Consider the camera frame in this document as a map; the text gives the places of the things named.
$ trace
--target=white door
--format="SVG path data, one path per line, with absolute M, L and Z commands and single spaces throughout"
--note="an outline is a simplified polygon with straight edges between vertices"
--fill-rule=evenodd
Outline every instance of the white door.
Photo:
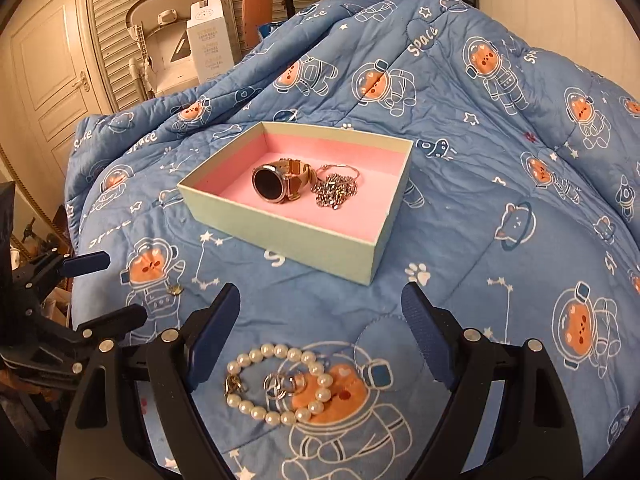
M 99 114 L 79 31 L 84 0 L 23 0 L 0 39 L 2 85 L 14 128 L 0 128 L 9 160 L 52 218 L 63 202 L 68 157 L 78 121 Z

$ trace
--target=blue blanket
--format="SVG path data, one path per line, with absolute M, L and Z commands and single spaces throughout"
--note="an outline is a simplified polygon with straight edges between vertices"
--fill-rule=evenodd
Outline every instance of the blue blanket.
M 257 121 L 415 141 L 371 286 L 191 217 L 177 182 Z M 402 286 L 417 282 L 462 326 L 545 344 L 589 470 L 640 397 L 639 140 L 640 105 L 623 89 L 459 0 L 324 0 L 212 82 L 81 121 L 66 180 L 70 232 L 79 254 L 105 250 L 111 267 L 76 279 L 74 322 L 140 303 L 148 321 L 129 342 L 145 342 L 233 282 L 238 322 L 193 396 L 232 471 L 397 479 L 448 398 L 399 309 Z M 175 284 L 178 296 L 167 292 Z M 226 363 L 264 343 L 322 359 L 336 382 L 322 419 L 270 427 L 227 407 Z M 248 398 L 265 405 L 262 379 L 292 366 L 248 368 Z M 159 462 L 174 467 L 144 385 L 141 396 Z M 483 459 L 498 400 L 469 465 Z

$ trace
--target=star print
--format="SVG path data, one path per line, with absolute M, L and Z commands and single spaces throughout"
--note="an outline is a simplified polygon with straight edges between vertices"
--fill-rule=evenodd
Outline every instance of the star print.
M 242 471 L 236 473 L 239 480 L 251 480 L 255 476 L 255 473 L 250 472 L 247 468 L 243 467 Z
M 478 117 L 476 116 L 476 114 L 470 114 L 469 112 L 465 112 L 465 120 L 463 122 L 469 123 L 472 126 L 476 126 L 476 124 L 480 124 L 480 121 L 478 120 Z

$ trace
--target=paw print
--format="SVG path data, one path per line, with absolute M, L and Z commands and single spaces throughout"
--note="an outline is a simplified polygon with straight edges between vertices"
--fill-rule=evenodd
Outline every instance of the paw print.
M 427 270 L 427 266 L 425 264 L 409 264 L 409 267 L 407 267 L 404 272 L 410 282 L 417 282 L 422 286 L 429 283 L 429 279 L 431 277 L 431 273 Z

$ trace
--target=screw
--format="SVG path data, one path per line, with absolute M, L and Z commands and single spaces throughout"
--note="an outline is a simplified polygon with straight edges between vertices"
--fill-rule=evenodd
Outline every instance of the screw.
M 98 348 L 100 349 L 100 352 L 108 352 L 113 348 L 113 341 L 111 339 L 105 339 L 100 343 Z
M 480 333 L 475 328 L 467 328 L 464 331 L 463 336 L 467 341 L 471 341 L 471 342 L 480 341 Z
M 170 328 L 170 329 L 165 330 L 164 332 L 162 332 L 162 334 L 160 335 L 160 338 L 165 343 L 172 343 L 176 339 L 178 339 L 179 335 L 180 334 L 178 333 L 178 331 L 175 328 Z
M 540 352 L 542 350 L 542 343 L 537 339 L 529 339 L 527 346 L 532 352 Z

